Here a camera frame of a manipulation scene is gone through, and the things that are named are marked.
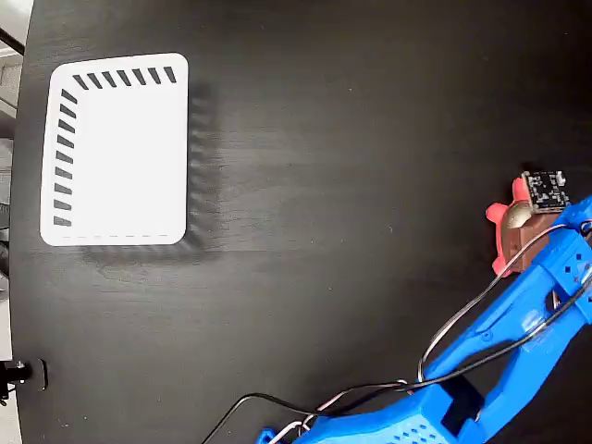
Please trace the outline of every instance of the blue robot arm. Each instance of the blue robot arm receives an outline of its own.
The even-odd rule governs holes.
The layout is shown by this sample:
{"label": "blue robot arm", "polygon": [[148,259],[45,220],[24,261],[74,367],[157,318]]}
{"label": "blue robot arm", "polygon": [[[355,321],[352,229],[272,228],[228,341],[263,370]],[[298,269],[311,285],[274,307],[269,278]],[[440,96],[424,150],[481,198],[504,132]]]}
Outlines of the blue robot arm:
{"label": "blue robot arm", "polygon": [[[578,293],[556,322],[512,353],[478,414],[463,416],[459,407],[472,395],[470,385],[433,384],[378,412],[321,417],[295,443],[475,444],[492,438],[537,394],[575,334],[592,323],[592,292],[582,291],[592,280],[592,249],[580,232],[590,220],[592,197],[569,206],[556,222],[567,229],[552,232],[531,266],[427,367],[428,379],[445,376],[478,352],[522,339],[552,316],[545,303],[551,291],[561,303]],[[269,440],[260,438],[261,444]]]}

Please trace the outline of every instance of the circuit board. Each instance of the circuit board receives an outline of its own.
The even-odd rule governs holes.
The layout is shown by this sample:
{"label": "circuit board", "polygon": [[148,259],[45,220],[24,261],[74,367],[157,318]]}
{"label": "circuit board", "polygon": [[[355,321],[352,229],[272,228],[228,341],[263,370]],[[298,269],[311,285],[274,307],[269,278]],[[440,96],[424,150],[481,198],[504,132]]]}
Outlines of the circuit board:
{"label": "circuit board", "polygon": [[525,171],[522,177],[534,213],[560,213],[570,203],[562,171]]}

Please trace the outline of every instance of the black table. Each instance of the black table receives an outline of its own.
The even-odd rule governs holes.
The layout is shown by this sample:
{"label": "black table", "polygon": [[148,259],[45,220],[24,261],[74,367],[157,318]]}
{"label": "black table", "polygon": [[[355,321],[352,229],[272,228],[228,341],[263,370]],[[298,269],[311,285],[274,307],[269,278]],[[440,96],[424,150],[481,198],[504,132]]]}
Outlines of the black table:
{"label": "black table", "polygon": [[[44,358],[50,386],[19,390],[25,444],[197,443],[247,391],[313,406],[413,378],[432,334],[492,278],[484,211],[509,200],[523,162],[590,193],[591,19],[585,1],[37,2],[11,309],[16,356]],[[52,71],[162,52],[190,62],[187,239],[45,245]],[[577,441],[591,346],[579,335],[495,441]],[[292,417],[254,402],[216,442],[252,444]]]}

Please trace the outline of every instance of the white plastic basket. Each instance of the white plastic basket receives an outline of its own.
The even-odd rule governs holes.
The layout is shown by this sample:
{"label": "white plastic basket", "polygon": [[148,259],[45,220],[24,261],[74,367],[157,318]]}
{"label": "white plastic basket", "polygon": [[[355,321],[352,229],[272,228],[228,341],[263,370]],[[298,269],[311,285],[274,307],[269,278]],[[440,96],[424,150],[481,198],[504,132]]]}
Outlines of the white plastic basket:
{"label": "white plastic basket", "polygon": [[186,228],[188,65],[179,54],[52,74],[40,231],[50,245],[179,241]]}

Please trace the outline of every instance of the rectangular slot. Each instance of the rectangular slot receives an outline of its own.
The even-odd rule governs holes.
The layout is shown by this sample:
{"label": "rectangular slot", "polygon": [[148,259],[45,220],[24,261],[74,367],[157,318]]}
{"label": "rectangular slot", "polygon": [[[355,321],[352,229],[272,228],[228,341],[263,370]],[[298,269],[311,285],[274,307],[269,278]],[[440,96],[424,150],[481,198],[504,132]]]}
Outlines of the rectangular slot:
{"label": "rectangular slot", "polygon": [[91,79],[91,82],[94,83],[94,86],[96,86],[99,90],[103,89],[103,85],[101,84],[101,82],[96,78],[96,76],[92,73],[87,74],[87,76],[89,77],[89,79]]}
{"label": "rectangular slot", "polygon": [[157,85],[160,85],[160,83],[161,83],[160,76],[158,76],[158,72],[156,72],[156,68],[148,68],[148,72],[152,76],[154,83],[156,83]]}
{"label": "rectangular slot", "polygon": [[117,74],[119,74],[119,77],[123,80],[123,82],[126,84],[126,86],[131,86],[131,82],[130,82],[130,79],[128,79],[128,75],[126,74],[126,71],[118,69]]}
{"label": "rectangular slot", "polygon": [[60,185],[59,183],[54,184],[54,191],[61,192],[62,194],[72,194],[72,190],[64,185]]}
{"label": "rectangular slot", "polygon": [[67,148],[74,148],[74,143],[72,143],[71,141],[69,141],[68,139],[66,139],[63,136],[60,136],[59,134],[57,135],[57,142],[60,145],[66,146]]}
{"label": "rectangular slot", "polygon": [[165,67],[165,73],[168,76],[168,79],[171,83],[177,83],[177,79],[175,79],[175,73],[173,72],[173,68]]}
{"label": "rectangular slot", "polygon": [[84,83],[84,80],[82,79],[81,76],[79,76],[78,74],[72,76],[74,78],[75,81],[78,82],[78,84],[82,87],[83,90],[88,90],[89,87],[86,86],[86,83]]}
{"label": "rectangular slot", "polygon": [[55,167],[55,175],[64,179],[72,179],[72,173],[68,173],[65,169]]}
{"label": "rectangular slot", "polygon": [[105,77],[105,80],[107,80],[107,83],[109,83],[109,85],[111,85],[112,88],[116,88],[117,85],[115,83],[115,81],[113,80],[113,78],[111,77],[111,73],[109,71],[104,71],[102,72],[103,77]]}
{"label": "rectangular slot", "polygon": [[76,118],[76,113],[65,105],[59,106],[60,113],[64,113],[68,117]]}
{"label": "rectangular slot", "polygon": [[68,132],[72,132],[75,133],[76,130],[74,129],[74,127],[72,127],[71,125],[69,125],[68,123],[66,123],[64,120],[62,120],[61,118],[59,119],[59,121],[57,122],[57,126],[59,128],[61,128],[62,130],[66,130]]}
{"label": "rectangular slot", "polygon": [[64,97],[66,100],[69,100],[74,105],[77,105],[78,104],[78,100],[76,100],[76,97],[74,97],[72,94],[70,94],[66,90],[62,90],[62,97]]}
{"label": "rectangular slot", "polygon": [[136,79],[138,79],[140,85],[146,84],[146,80],[144,79],[144,76],[142,75],[142,72],[139,69],[133,69],[131,72],[133,72],[133,75],[136,76]]}
{"label": "rectangular slot", "polygon": [[61,160],[62,162],[66,162],[68,164],[73,164],[74,163],[74,159],[72,159],[69,155],[65,155],[61,151],[56,151],[55,152],[55,158],[57,160]]}
{"label": "rectangular slot", "polygon": [[59,225],[61,227],[71,227],[72,222],[63,217],[54,216],[54,225]]}
{"label": "rectangular slot", "polygon": [[70,211],[72,209],[72,205],[70,205],[69,203],[65,203],[62,201],[58,201],[57,199],[54,199],[54,208],[57,208],[58,210]]}

